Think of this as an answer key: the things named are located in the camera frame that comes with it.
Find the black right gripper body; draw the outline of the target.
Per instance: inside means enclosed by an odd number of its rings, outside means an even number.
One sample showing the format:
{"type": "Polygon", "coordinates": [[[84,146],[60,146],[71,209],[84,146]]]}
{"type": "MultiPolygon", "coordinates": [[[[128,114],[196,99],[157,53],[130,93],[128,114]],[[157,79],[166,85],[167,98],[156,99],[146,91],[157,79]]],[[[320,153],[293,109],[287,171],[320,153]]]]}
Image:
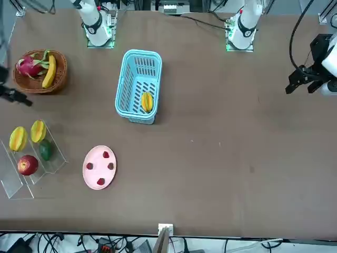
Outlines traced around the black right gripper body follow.
{"type": "Polygon", "coordinates": [[[8,68],[4,66],[0,66],[0,83],[1,83],[1,91],[5,90],[5,83],[8,79],[8,68]]]}

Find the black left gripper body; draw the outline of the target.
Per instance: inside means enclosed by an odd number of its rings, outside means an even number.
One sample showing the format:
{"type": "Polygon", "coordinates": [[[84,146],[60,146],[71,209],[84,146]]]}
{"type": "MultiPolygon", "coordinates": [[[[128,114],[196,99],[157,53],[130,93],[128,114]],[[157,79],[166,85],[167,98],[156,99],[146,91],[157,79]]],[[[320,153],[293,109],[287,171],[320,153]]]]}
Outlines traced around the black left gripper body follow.
{"type": "Polygon", "coordinates": [[[320,62],[314,62],[310,66],[303,68],[304,73],[311,79],[326,79],[329,76],[328,71],[320,62]]]}

